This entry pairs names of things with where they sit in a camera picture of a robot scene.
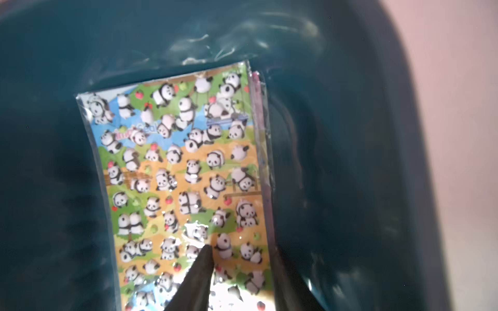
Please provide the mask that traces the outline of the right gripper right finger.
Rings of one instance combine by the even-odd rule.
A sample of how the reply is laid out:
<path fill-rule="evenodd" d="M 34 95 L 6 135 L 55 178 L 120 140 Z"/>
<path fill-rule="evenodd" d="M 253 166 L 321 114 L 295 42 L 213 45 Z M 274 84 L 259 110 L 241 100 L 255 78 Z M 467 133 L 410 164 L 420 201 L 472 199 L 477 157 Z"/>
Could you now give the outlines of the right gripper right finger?
<path fill-rule="evenodd" d="M 276 310 L 324 310 L 296 267 L 277 246 L 271 247 Z"/>

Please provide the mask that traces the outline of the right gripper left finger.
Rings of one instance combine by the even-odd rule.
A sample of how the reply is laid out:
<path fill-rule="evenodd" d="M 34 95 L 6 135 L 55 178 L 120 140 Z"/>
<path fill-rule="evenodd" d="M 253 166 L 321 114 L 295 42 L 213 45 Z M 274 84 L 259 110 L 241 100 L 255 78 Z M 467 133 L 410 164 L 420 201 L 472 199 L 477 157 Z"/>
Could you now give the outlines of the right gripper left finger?
<path fill-rule="evenodd" d="M 205 245 L 164 311 L 207 311 L 214 266 L 213 248 Z"/>

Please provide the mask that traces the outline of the teal storage box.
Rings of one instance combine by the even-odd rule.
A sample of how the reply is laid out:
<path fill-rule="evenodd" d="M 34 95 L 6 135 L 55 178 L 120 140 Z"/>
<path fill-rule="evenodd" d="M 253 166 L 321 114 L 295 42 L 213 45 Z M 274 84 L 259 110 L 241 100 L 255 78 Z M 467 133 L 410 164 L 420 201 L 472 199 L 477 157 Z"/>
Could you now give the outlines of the teal storage box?
<path fill-rule="evenodd" d="M 249 60 L 276 246 L 326 310 L 450 310 L 416 97 L 379 1 L 1 4 L 1 309 L 116 310 L 84 91 Z"/>

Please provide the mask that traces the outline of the panda sticker sheet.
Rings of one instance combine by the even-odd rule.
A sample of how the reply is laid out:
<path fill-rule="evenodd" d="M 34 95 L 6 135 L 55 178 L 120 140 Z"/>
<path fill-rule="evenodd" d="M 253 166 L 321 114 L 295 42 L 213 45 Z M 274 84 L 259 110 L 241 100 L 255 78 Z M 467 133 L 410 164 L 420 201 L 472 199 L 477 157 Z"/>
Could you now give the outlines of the panda sticker sheet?
<path fill-rule="evenodd" d="M 247 61 L 85 92 L 118 310 L 165 310 L 208 246 L 207 310 L 275 310 L 259 79 Z"/>

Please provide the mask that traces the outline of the blue penguin sticker sheet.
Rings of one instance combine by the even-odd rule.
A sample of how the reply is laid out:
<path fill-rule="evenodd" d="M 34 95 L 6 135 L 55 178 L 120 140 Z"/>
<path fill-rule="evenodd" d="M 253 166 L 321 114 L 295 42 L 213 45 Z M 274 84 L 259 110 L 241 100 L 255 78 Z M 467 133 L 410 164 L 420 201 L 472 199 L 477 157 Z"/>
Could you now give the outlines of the blue penguin sticker sheet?
<path fill-rule="evenodd" d="M 271 168 L 268 159 L 268 128 L 267 128 L 267 96 L 264 79 L 259 72 L 250 71 L 250 95 L 252 101 L 252 116 L 254 125 L 255 145 L 259 165 L 261 192 L 265 204 L 272 203 Z"/>

